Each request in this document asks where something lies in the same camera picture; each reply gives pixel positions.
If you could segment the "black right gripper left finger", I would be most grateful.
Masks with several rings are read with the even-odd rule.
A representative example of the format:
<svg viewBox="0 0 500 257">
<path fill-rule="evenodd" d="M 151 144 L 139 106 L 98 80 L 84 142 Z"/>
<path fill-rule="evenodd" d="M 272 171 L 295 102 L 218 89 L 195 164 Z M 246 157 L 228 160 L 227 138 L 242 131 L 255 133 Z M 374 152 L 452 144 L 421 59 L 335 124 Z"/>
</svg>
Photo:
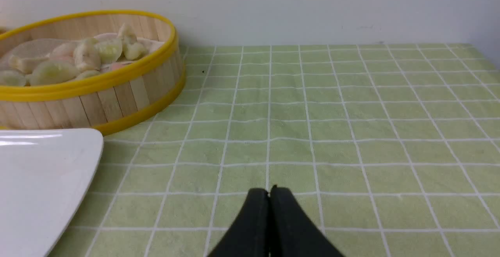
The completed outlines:
<svg viewBox="0 0 500 257">
<path fill-rule="evenodd" d="M 249 189 L 236 218 L 208 256 L 267 257 L 269 221 L 268 191 L 262 188 Z"/>
</svg>

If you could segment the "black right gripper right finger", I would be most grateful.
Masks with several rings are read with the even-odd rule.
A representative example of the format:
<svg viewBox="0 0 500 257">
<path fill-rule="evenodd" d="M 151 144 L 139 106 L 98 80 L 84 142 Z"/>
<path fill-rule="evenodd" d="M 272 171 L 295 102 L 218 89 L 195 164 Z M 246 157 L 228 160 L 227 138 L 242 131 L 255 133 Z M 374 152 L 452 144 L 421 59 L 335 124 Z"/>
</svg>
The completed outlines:
<svg viewBox="0 0 500 257">
<path fill-rule="evenodd" d="M 289 188 L 270 190 L 271 257 L 343 257 L 307 216 Z"/>
</svg>

